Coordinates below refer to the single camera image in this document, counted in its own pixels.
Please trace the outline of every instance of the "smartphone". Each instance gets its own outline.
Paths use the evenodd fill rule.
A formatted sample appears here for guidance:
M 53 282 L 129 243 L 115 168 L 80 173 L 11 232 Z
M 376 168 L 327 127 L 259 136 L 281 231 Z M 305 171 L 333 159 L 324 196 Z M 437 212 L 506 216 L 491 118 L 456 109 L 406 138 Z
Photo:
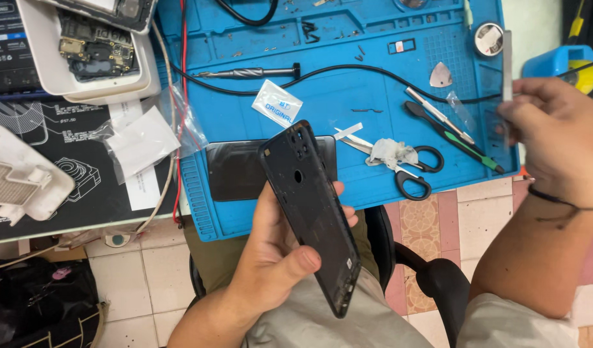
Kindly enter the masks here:
M 316 279 L 333 314 L 344 318 L 361 258 L 309 123 L 269 139 L 258 157 L 296 239 L 320 254 Z
M 215 202 L 257 199 L 266 183 L 266 174 L 257 151 L 266 140 L 211 142 L 206 147 L 208 186 Z M 337 180 L 335 138 L 317 136 L 316 141 L 327 175 Z

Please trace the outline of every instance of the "blue silicone repair mat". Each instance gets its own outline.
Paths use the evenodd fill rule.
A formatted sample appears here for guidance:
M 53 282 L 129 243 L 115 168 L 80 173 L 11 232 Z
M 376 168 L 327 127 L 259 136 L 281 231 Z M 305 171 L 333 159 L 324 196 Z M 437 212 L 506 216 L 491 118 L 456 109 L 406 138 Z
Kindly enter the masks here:
M 473 49 L 473 35 L 485 21 L 502 24 L 499 0 L 471 1 L 474 14 L 472 32 L 463 24 L 463 2 L 430 0 L 414 10 L 396 5 L 392 0 L 334 0 L 315 6 L 312 0 L 280 0 L 273 19 L 263 27 L 247 27 L 233 19 L 214 0 L 189 0 L 187 11 L 187 72 L 223 71 L 239 67 L 280 68 L 300 63 L 306 74 L 338 64 L 366 64 L 382 67 L 438 97 L 455 91 L 461 99 L 482 97 L 500 92 L 501 54 L 482 58 Z M 232 1 L 234 9 L 251 19 L 263 17 L 268 1 Z M 158 17 L 168 40 L 170 56 L 180 51 L 179 1 L 158 4 Z M 320 42 L 306 43 L 301 22 L 318 28 L 312 34 Z M 404 52 L 395 53 L 395 42 L 404 41 Z M 362 55 L 360 62 L 354 57 Z M 432 69 L 443 62 L 451 71 L 453 84 L 446 88 L 429 85 Z M 278 85 L 289 77 L 275 77 Z M 257 91 L 263 79 L 206 80 L 207 83 L 237 91 Z M 255 111 L 255 97 L 236 97 L 214 92 L 189 83 L 189 99 L 208 141 L 271 138 L 281 127 Z M 325 72 L 289 87 L 292 95 L 303 101 L 297 120 L 308 120 L 316 135 L 335 134 L 333 127 L 348 128 L 362 122 L 363 129 L 354 135 L 375 143 L 380 138 L 404 141 L 408 145 L 429 145 L 440 150 L 445 167 L 439 173 L 418 173 L 431 184 L 434 192 L 493 179 L 492 170 L 471 159 L 447 143 L 424 120 L 401 109 L 412 100 L 406 86 L 396 80 L 357 69 Z M 465 105 L 476 119 L 470 132 L 489 157 L 504 169 L 505 175 L 518 172 L 517 148 L 505 149 L 501 137 L 493 131 L 498 122 L 494 111 L 499 100 Z M 456 124 L 461 121 L 447 104 L 433 103 Z M 381 113 L 353 112 L 351 109 L 376 109 Z M 342 203 L 363 209 L 403 199 L 393 180 L 393 171 L 384 165 L 368 167 L 367 155 L 337 143 L 339 180 L 346 190 Z M 423 162 L 431 160 L 424 156 Z M 214 202 L 210 197 L 206 154 L 181 161 L 185 194 L 197 231 L 203 241 L 226 239 L 249 233 L 255 201 Z M 416 186 L 407 186 L 417 193 Z

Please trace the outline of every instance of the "white box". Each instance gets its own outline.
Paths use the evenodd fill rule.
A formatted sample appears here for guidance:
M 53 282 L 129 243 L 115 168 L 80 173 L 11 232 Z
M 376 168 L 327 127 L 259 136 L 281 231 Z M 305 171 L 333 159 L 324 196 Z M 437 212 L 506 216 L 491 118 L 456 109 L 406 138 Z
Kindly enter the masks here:
M 157 86 L 160 90 L 157 64 L 147 35 L 131 34 L 140 74 L 79 82 L 69 71 L 67 60 L 60 55 L 61 27 L 56 8 L 36 0 L 18 0 L 17 4 L 39 80 L 49 94 L 75 100 L 111 97 L 126 102 L 131 99 L 125 95 L 118 98 L 118 95 L 137 92 L 136 96 L 145 98 L 156 94 Z

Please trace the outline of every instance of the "sim card tray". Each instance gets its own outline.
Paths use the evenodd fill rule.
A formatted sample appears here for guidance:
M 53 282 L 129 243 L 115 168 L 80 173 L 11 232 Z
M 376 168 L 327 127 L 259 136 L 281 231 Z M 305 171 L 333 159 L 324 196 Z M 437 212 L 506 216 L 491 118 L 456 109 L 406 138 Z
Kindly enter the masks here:
M 388 48 L 389 54 L 415 51 L 416 50 L 416 42 L 415 42 L 414 38 L 409 38 L 409 39 L 401 40 L 401 41 L 397 41 L 397 42 L 389 42 L 387 44 L 387 48 Z

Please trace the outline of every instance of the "hand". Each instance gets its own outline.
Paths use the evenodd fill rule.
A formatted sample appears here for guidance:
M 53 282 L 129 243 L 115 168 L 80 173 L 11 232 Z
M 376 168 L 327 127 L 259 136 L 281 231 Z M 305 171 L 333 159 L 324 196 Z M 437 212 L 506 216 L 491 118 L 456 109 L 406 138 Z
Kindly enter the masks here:
M 338 195 L 343 183 L 333 183 Z M 350 227 L 358 217 L 343 207 Z M 310 246 L 298 246 L 273 189 L 267 182 L 258 198 L 251 234 L 228 288 L 227 298 L 244 315 L 244 322 L 257 320 L 263 312 L 280 306 L 292 287 L 320 269 L 320 255 Z
M 535 188 L 593 207 L 593 100 L 558 78 L 517 80 L 513 92 L 498 112 L 526 146 Z

